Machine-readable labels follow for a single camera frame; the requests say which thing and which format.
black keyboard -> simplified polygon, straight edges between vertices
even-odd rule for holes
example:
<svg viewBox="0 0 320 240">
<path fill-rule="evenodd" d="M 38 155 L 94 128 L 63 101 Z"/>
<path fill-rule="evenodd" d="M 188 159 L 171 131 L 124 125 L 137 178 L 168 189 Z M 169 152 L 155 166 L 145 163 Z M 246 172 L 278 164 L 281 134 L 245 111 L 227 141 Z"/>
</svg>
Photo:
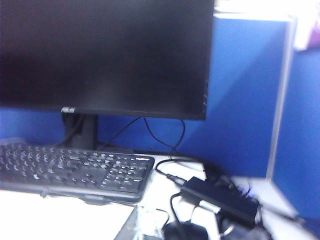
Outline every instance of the black keyboard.
<svg viewBox="0 0 320 240">
<path fill-rule="evenodd" d="M 0 146 L 0 189 L 62 195 L 91 204 L 136 203 L 155 160 L 149 156 L 8 144 Z"/>
</svg>

blue partition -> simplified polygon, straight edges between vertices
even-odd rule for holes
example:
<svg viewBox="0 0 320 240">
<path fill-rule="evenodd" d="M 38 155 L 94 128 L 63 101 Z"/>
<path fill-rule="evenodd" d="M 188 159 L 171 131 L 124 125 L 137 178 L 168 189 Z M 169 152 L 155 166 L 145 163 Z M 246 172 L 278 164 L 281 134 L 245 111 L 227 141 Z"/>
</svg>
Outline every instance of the blue partition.
<svg viewBox="0 0 320 240">
<path fill-rule="evenodd" d="M 320 49 L 294 55 L 274 181 L 301 215 L 320 219 Z"/>
<path fill-rule="evenodd" d="M 264 177 L 287 23 L 215 18 L 206 121 L 186 121 L 179 151 L 219 164 L 229 174 Z M 107 141 L 132 117 L 100 116 L 100 140 Z M 174 144 L 178 120 L 149 118 L 154 134 Z M 47 144 L 63 138 L 58 112 L 0 110 L 0 137 L 19 136 Z M 170 149 L 154 141 L 142 119 L 113 142 L 155 151 Z"/>
</svg>

black power adapter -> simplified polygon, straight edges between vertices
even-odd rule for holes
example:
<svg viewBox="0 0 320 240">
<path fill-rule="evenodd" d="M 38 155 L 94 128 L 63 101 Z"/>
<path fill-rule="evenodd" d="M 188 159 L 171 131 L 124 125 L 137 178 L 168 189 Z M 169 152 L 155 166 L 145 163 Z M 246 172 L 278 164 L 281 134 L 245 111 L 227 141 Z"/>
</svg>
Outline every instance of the black power adapter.
<svg viewBox="0 0 320 240">
<path fill-rule="evenodd" d="M 234 194 L 230 189 L 192 177 L 180 190 L 188 202 L 198 205 L 204 200 L 220 208 L 219 214 L 248 228 L 256 226 L 259 203 L 250 198 Z"/>
</svg>

monitor screen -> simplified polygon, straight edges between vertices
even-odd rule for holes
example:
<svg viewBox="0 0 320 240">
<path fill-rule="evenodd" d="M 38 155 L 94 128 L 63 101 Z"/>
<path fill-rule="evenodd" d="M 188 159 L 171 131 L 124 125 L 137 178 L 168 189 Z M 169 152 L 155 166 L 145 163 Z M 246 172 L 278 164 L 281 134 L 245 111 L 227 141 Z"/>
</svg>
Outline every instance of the monitor screen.
<svg viewBox="0 0 320 240">
<path fill-rule="evenodd" d="M 204 119 L 213 0 L 1 0 L 1 106 Z"/>
</svg>

desk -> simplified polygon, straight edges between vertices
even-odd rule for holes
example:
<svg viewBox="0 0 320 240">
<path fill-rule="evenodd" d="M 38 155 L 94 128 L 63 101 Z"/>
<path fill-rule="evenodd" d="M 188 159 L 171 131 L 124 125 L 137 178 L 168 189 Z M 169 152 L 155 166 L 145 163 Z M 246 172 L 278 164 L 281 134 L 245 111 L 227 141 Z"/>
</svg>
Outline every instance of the desk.
<svg viewBox="0 0 320 240">
<path fill-rule="evenodd" d="M 165 159 L 157 156 L 156 162 Z M 161 169 L 184 179 L 195 176 L 204 179 L 202 165 L 189 163 L 189 167 L 177 163 L 167 163 Z M 244 188 L 251 185 L 251 191 L 259 196 L 262 203 L 269 203 L 284 213 L 295 213 L 295 209 L 272 183 L 262 178 L 234 177 L 237 185 Z M 163 209 L 171 214 L 170 196 L 179 188 L 165 176 L 153 171 L 146 192 L 139 206 L 149 209 Z M 190 219 L 193 206 L 183 200 L 175 200 L 174 207 L 181 221 Z M 105 206 L 88 205 L 77 198 L 49 196 L 0 190 L 1 239 L 33 240 L 113 240 L 132 211 L 132 207 L 117 204 Z M 263 211 L 265 227 L 274 240 L 315 240 L 298 224 L 287 222 L 280 217 Z M 166 216 L 159 216 L 161 226 Z M 206 227 L 211 240 L 218 240 L 215 215 L 203 208 L 196 208 L 192 222 Z"/>
</svg>

